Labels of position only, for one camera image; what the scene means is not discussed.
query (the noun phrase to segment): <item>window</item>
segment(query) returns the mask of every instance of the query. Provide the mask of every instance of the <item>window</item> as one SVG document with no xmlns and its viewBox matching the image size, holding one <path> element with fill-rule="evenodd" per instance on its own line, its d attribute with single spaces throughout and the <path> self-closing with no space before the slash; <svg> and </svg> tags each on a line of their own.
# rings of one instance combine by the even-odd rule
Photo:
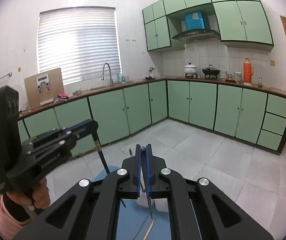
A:
<svg viewBox="0 0 286 240">
<path fill-rule="evenodd" d="M 99 77 L 109 63 L 120 73 L 114 8 L 82 7 L 42 12 L 37 40 L 38 72 L 62 69 L 63 84 Z"/>
</svg>

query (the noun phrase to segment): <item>person's arm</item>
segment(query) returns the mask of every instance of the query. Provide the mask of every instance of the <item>person's arm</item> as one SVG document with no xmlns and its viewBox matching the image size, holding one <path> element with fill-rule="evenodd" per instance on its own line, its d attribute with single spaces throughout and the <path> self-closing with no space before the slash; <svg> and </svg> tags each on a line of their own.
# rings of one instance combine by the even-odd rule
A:
<svg viewBox="0 0 286 240">
<path fill-rule="evenodd" d="M 42 179 L 34 188 L 33 199 L 36 208 L 45 209 L 50 204 L 46 179 Z M 17 191 L 0 195 L 0 236 L 4 240 L 11 240 L 30 222 L 30 218 L 21 205 L 31 205 L 31 200 Z"/>
</svg>

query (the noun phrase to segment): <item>pink sleeve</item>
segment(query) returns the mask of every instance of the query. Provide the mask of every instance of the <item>pink sleeve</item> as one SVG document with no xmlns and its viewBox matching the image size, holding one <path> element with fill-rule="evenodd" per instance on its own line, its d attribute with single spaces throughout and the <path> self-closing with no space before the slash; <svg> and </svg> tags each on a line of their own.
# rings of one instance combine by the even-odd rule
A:
<svg viewBox="0 0 286 240">
<path fill-rule="evenodd" d="M 22 224 L 16 221 L 6 210 L 3 196 L 0 195 L 0 236 L 11 240 L 22 229 Z"/>
</svg>

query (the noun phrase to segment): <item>faucet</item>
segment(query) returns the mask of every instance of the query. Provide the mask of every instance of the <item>faucet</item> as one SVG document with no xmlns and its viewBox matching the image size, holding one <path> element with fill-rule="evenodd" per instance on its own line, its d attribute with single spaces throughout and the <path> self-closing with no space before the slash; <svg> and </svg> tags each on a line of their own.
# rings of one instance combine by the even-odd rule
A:
<svg viewBox="0 0 286 240">
<path fill-rule="evenodd" d="M 104 68 L 105 68 L 105 65 L 108 65 L 108 70 L 110 71 L 110 64 L 108 64 L 107 62 L 104 63 L 103 65 L 103 75 L 102 75 L 102 80 L 104 80 Z M 110 85 L 113 85 L 113 79 L 112 79 L 112 74 L 110 73 Z"/>
</svg>

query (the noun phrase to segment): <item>black range hood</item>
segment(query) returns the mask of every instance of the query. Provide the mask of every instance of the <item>black range hood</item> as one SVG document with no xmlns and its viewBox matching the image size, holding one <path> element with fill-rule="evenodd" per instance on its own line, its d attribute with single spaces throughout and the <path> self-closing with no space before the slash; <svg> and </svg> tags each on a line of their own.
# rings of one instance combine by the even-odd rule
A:
<svg viewBox="0 0 286 240">
<path fill-rule="evenodd" d="M 208 29 L 188 30 L 173 37 L 173 39 L 183 41 L 184 43 L 191 43 L 194 41 L 201 41 L 210 38 L 221 39 L 220 34 L 218 34 L 214 30 L 208 30 Z"/>
</svg>

